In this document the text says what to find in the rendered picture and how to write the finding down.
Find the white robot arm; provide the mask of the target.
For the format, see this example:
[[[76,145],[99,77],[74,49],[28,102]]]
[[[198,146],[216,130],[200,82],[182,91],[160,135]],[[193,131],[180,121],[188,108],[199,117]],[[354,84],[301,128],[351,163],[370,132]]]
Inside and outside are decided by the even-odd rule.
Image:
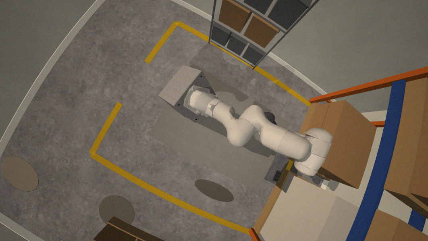
[[[229,143],[243,147],[252,137],[267,148],[294,158],[295,168],[303,175],[315,175],[325,162],[333,136],[322,128],[312,128],[303,135],[276,124],[274,114],[251,105],[239,119],[235,110],[224,103],[210,89],[193,85],[187,92],[184,105],[195,114],[210,116],[224,125]]]

